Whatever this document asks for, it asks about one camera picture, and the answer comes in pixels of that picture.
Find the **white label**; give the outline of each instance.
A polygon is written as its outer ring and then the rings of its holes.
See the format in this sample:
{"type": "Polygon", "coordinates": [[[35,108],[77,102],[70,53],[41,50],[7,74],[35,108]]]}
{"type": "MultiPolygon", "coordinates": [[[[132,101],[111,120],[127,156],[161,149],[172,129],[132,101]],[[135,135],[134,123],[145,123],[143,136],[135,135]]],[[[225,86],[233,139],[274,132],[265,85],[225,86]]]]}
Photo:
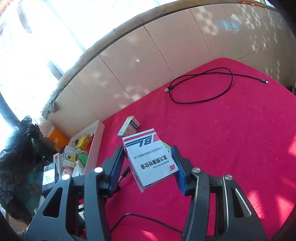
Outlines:
{"type": "Polygon", "coordinates": [[[47,185],[54,182],[54,169],[48,170],[43,174],[43,184],[47,185]]]}

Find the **green object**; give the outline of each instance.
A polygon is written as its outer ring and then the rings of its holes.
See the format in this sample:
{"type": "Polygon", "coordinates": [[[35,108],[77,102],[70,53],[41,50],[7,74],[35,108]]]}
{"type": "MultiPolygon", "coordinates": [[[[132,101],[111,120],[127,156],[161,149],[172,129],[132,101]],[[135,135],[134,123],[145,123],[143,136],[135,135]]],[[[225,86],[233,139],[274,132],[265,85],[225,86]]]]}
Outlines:
{"type": "Polygon", "coordinates": [[[166,144],[165,142],[163,142],[163,145],[165,146],[165,148],[167,149],[167,151],[170,152],[170,146],[168,144],[166,144]]]}
{"type": "Polygon", "coordinates": [[[83,155],[79,155],[79,159],[81,160],[82,164],[85,166],[86,166],[88,157],[89,157],[89,154],[87,151],[83,155]]]}

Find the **orange and white box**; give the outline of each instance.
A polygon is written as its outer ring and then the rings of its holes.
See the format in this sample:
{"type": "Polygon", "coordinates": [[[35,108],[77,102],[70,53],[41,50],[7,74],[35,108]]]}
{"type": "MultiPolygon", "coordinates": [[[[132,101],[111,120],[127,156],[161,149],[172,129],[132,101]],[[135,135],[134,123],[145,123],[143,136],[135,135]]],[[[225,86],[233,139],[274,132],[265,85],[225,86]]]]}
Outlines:
{"type": "Polygon", "coordinates": [[[156,131],[150,129],[122,138],[129,166],[141,190],[178,171],[156,131]]]}

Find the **black plastic bag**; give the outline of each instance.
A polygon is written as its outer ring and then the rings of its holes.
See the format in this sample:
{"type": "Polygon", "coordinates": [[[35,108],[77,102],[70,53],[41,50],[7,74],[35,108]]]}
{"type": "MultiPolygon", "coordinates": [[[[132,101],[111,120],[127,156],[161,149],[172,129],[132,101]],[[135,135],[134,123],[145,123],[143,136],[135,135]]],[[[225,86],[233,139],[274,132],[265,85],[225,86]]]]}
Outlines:
{"type": "Polygon", "coordinates": [[[31,117],[26,116],[7,139],[0,153],[0,203],[12,218],[26,224],[34,216],[34,211],[28,210],[28,206],[32,206],[28,202],[35,196],[37,200],[34,200],[34,205],[38,207],[42,190],[42,181],[37,182],[40,187],[32,187],[28,177],[33,172],[34,176],[38,173],[42,178],[43,167],[48,164],[40,151],[34,148],[33,143],[36,142],[39,144],[38,149],[41,149],[39,131],[38,126],[32,124],[31,117]]]}

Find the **table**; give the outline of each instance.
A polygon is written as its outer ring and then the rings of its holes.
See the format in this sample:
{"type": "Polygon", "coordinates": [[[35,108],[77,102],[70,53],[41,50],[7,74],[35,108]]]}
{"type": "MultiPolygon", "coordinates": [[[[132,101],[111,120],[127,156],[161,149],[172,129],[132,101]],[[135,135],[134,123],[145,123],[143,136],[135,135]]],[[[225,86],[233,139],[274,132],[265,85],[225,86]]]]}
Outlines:
{"type": "MultiPolygon", "coordinates": [[[[160,139],[176,145],[183,157],[208,175],[231,174],[249,198],[266,233],[271,238],[296,203],[296,101],[282,85],[240,62],[220,58],[189,74],[216,67],[269,81],[234,76],[230,90],[205,103],[173,103],[164,85],[144,96],[103,123],[105,131],[98,163],[111,157],[125,119],[134,115],[140,131],[154,128],[160,139]]],[[[219,94],[230,83],[228,75],[204,75],[184,82],[172,92],[176,100],[195,101],[219,94]]],[[[121,191],[106,203],[110,228],[125,213],[146,215],[183,229],[189,197],[178,190],[173,176],[141,193],[130,173],[121,191]]],[[[211,200],[208,234],[214,229],[211,200]]],[[[126,217],[113,231],[117,240],[179,240],[181,235],[154,222],[126,217]]]]}

